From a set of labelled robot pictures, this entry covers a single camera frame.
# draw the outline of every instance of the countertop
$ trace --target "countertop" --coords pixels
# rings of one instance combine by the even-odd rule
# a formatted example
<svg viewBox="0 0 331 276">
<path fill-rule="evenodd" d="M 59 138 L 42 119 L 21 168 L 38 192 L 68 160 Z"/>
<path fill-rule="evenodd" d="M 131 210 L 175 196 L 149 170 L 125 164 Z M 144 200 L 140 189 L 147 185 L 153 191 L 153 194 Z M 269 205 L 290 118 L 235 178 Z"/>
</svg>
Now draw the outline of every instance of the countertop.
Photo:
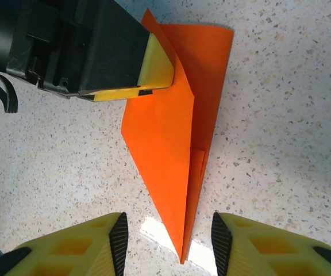
<svg viewBox="0 0 331 276">
<path fill-rule="evenodd" d="M 0 103 L 0 248 L 127 212 L 126 275 L 216 275 L 215 210 L 331 245 L 331 0 L 120 0 L 138 20 L 225 26 L 232 53 L 190 254 L 180 265 L 121 136 L 125 101 L 64 100 L 14 80 Z"/>
</svg>

